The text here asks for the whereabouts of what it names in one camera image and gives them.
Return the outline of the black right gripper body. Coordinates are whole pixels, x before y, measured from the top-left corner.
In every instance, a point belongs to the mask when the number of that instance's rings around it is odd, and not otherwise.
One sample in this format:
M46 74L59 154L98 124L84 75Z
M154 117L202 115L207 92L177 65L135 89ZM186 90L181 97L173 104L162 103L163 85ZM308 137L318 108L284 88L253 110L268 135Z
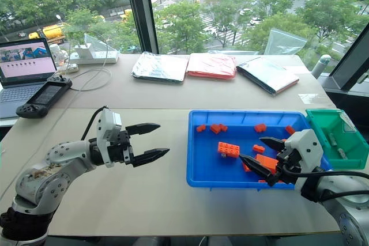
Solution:
M277 166L276 166L276 175L278 179L289 184L296 184L297 177L289 175L283 171L283 168L286 167L289 171L293 173L300 173L300 154L296 149L287 150L284 149L277 155Z

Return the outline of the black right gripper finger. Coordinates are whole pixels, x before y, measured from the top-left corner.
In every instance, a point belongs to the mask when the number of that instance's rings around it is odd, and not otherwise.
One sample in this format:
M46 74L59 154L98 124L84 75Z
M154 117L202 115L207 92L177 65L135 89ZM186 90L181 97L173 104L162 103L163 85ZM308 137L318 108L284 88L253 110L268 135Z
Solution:
M273 174L270 169L263 166L259 161L251 156L240 155L240 159L251 171L256 173L261 179L266 181L269 186L274 186L278 183L277 175Z
M260 137L259 140L275 151L283 152L285 150L285 141L282 139L275 137Z

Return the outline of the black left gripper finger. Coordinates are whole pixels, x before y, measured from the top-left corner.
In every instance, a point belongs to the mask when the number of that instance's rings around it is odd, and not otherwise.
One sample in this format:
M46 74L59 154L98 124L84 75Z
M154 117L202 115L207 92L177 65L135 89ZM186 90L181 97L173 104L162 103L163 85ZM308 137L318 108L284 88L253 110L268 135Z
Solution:
M126 126L125 130L129 135L142 135L150 133L156 129L160 128L159 124L156 123L140 123L131 126Z
M169 151L170 151L169 148L155 148L155 149L147 150L143 154L133 157L131 164L133 167L138 167L141 165L154 162L157 159L163 157Z

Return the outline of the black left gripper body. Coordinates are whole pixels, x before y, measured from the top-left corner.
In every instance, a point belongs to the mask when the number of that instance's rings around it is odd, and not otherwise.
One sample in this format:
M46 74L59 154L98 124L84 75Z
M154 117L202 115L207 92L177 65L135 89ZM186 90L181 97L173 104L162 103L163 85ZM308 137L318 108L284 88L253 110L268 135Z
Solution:
M117 140L110 142L108 155L111 162L125 163L133 165L134 154L130 143L130 135L125 131L118 134Z

